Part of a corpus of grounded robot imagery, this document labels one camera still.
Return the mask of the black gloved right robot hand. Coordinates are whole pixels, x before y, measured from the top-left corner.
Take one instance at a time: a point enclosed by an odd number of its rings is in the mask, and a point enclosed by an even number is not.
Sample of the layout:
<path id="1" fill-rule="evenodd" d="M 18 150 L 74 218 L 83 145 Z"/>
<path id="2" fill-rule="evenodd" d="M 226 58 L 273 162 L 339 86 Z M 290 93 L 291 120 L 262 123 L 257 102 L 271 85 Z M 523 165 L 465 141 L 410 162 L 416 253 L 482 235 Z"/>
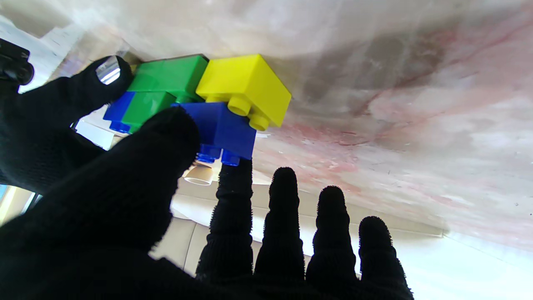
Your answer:
<path id="1" fill-rule="evenodd" d="M 23 94 L 1 97 L 0 181 L 45 194 L 55 183 L 97 159 L 105 150 L 71 128 L 72 123 L 118 100 L 134 78 L 116 57 L 120 76 L 104 84 L 103 57 L 72 77 L 59 77 Z"/>

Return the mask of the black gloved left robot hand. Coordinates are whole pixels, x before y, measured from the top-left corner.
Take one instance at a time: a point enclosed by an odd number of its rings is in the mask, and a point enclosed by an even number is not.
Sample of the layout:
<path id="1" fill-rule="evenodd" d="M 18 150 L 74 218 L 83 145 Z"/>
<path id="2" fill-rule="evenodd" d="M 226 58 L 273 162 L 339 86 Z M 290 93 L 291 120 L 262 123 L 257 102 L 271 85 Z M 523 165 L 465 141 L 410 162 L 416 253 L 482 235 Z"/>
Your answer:
<path id="1" fill-rule="evenodd" d="M 44 193 L 1 227 L 2 300 L 411 300 L 386 224 L 359 226 L 362 278 L 343 192 L 319 196 L 314 254 L 304 264 L 293 169 L 278 168 L 257 259 L 251 249 L 252 166 L 223 167 L 207 245 L 192 277 L 149 252 L 171 222 L 178 180 L 199 135 L 164 110 Z"/>

